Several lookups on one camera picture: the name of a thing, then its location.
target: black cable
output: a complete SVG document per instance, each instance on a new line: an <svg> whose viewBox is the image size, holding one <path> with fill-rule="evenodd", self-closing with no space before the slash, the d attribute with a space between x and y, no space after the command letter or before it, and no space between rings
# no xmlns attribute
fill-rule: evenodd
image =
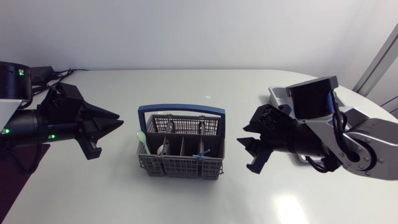
<svg viewBox="0 0 398 224"><path fill-rule="evenodd" d="M66 79L67 77L69 77L71 74L75 73L75 71L77 70L84 70L87 71L85 69L69 69L69 70L65 70L62 72L54 72L53 76L56 77L56 79L58 79L58 81L56 81L54 84L52 85L45 85L45 86L40 86L37 88L34 88L33 91L36 90L36 92L33 94L34 96L43 93L44 91L48 90L49 88L58 85L60 82L62 82L62 80Z"/></svg>
<svg viewBox="0 0 398 224"><path fill-rule="evenodd" d="M358 161L359 156L356 153L350 151L348 143L344 138L343 133L345 132L345 127L347 125L347 116L340 111L336 100L336 93L334 91L331 92L331 99L333 101L333 108L335 110L335 113L332 116L332 120L337 145L343 152L345 152L349 160Z"/></svg>
<svg viewBox="0 0 398 224"><path fill-rule="evenodd" d="M323 174L326 173L326 172L328 172L328 171L326 170L325 167L323 167L323 166L321 166L320 164L317 164L316 162L314 162L314 161L312 160L311 157L305 156L305 160L308 161L308 163L309 163L316 171L321 172L321 173L323 173Z"/></svg>

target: metal frame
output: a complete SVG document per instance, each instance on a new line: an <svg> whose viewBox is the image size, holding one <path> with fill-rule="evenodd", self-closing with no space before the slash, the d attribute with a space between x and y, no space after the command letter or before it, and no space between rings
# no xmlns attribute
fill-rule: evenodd
<svg viewBox="0 0 398 224"><path fill-rule="evenodd" d="M367 96L398 56L398 24L387 38L379 53L354 86L353 91Z"/></svg>

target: white table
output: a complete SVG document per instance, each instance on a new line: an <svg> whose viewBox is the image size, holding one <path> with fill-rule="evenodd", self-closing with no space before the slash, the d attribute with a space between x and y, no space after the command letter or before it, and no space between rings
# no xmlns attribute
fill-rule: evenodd
<svg viewBox="0 0 398 224"><path fill-rule="evenodd" d="M246 168L252 157L236 138L257 137L242 128L268 102L268 87L309 79L275 70L77 73L65 81L125 123L98 142L103 152L92 161L74 140L52 143L4 223L396 223L398 182L342 168L321 174L281 152L260 175ZM342 87L337 92L347 105L397 121L362 96ZM139 167L137 109L156 103L226 110L225 173L218 180L149 177Z"/></svg>

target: utensil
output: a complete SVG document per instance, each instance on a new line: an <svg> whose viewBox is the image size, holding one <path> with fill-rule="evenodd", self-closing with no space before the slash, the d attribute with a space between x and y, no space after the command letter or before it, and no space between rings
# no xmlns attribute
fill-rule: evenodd
<svg viewBox="0 0 398 224"><path fill-rule="evenodd" d="M144 144L145 151L147 152L147 154L150 154L150 151L149 151L149 148L147 145L147 136L145 135L145 133L143 131L139 130L139 131L137 131L137 137L138 137L138 140Z"/></svg>

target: gray plastic basket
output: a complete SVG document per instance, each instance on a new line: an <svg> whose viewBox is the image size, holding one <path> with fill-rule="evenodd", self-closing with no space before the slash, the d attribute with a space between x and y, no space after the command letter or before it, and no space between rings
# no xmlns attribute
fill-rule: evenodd
<svg viewBox="0 0 398 224"><path fill-rule="evenodd" d="M153 114L145 125L145 112L167 110L196 111L220 117ZM137 154L140 166L148 175L216 180L223 173L224 110L198 105L147 105L140 106L138 113L151 154L146 153L142 143L138 145ZM157 155L161 145L164 150ZM206 157L193 157L207 149L210 152Z"/></svg>

